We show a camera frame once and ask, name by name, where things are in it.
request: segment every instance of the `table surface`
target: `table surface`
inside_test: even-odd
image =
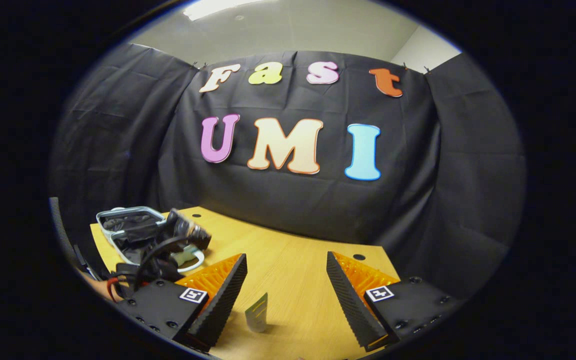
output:
[[[210,354],[224,360],[354,360],[375,353],[361,348],[326,272],[327,252],[352,257],[399,278],[381,246],[337,243],[270,230],[202,207],[179,210],[212,235],[205,262],[186,275],[239,253],[246,254],[247,276],[226,326]],[[121,257],[90,225],[94,242],[109,271]],[[244,311],[268,292],[264,332],[249,330]]]

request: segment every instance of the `red cable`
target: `red cable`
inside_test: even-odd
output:
[[[116,277],[109,278],[108,281],[106,282],[106,287],[107,287],[107,289],[108,289],[108,294],[110,294],[110,298],[112,299],[112,301],[113,301],[114,303],[116,303],[117,300],[115,300],[115,296],[113,296],[113,291],[112,291],[111,287],[112,287],[113,284],[116,284],[116,283],[118,283],[118,282],[119,282],[119,279],[116,278]]]

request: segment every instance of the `ceiling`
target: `ceiling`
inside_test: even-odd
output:
[[[263,0],[191,21],[165,14],[128,39],[197,66],[286,50],[362,55],[390,62],[418,24],[370,0]]]

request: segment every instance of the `black backdrop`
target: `black backdrop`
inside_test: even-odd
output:
[[[576,356],[576,4],[398,4],[483,65],[528,160],[510,255],[469,305],[399,355]],[[62,102],[105,36],[154,5],[0,4],[0,351],[173,358],[162,341],[116,325],[124,320],[75,280],[52,241],[44,187]]]
[[[340,79],[307,82],[318,60],[338,64]],[[249,84],[264,62],[283,64],[284,79]],[[239,71],[216,91],[199,91],[213,69],[231,64],[241,64]],[[368,69],[379,68],[399,77],[401,97],[376,89]],[[240,116],[229,157],[210,163],[201,153],[202,120],[228,114]],[[278,119],[285,132],[302,119],[319,119],[318,173],[249,169],[260,117]],[[354,146],[346,128],[356,123],[381,132],[375,180],[344,176]],[[214,132],[212,146],[219,148],[224,126]],[[503,98],[466,54],[426,74],[360,55],[302,50],[197,69],[155,48],[125,44],[98,62],[64,107],[48,194],[59,198],[71,242],[99,274],[105,265],[89,231],[96,213],[199,206],[297,235],[383,246],[403,278],[421,276],[467,299],[515,237],[525,162]]]

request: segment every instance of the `yellow letter a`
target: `yellow letter a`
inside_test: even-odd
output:
[[[254,73],[248,78],[250,84],[275,84],[282,79],[281,72],[284,66],[282,63],[263,63],[254,68]]]

